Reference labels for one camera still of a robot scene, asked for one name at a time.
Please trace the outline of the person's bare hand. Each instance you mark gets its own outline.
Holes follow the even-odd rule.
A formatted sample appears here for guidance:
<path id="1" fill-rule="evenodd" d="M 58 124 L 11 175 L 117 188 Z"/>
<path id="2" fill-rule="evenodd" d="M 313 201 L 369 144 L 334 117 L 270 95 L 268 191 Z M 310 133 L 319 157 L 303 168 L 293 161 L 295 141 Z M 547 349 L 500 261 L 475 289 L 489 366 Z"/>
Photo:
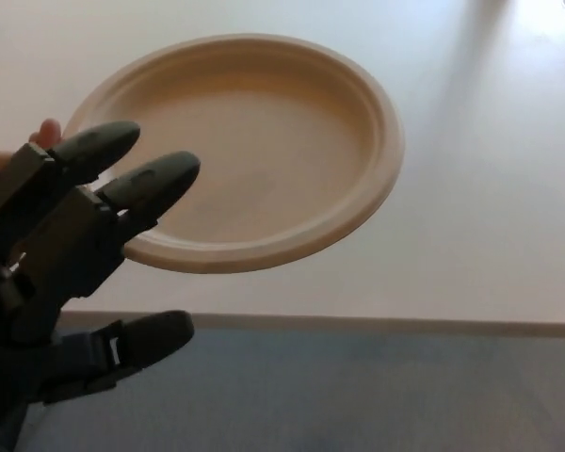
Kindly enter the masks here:
<path id="1" fill-rule="evenodd" d="M 35 143 L 43 149 L 49 149 L 57 145 L 62 140 L 61 125 L 57 120 L 46 119 L 40 128 L 32 133 L 29 138 L 29 143 Z M 14 155 L 14 151 L 0 151 L 0 170 L 9 162 L 10 158 Z"/>

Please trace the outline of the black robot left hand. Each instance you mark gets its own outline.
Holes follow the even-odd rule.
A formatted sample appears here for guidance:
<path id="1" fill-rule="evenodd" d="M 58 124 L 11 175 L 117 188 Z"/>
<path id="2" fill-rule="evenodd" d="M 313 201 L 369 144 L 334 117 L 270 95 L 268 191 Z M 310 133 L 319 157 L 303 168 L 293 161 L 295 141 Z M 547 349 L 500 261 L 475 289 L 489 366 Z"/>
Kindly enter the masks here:
<path id="1" fill-rule="evenodd" d="M 50 149 L 25 144 L 0 170 L 0 451 L 16 447 L 30 405 L 111 390 L 193 337 L 184 311 L 56 335 L 62 307 L 92 295 L 200 172 L 175 152 L 90 190 L 139 135 L 135 122 L 105 123 Z"/>

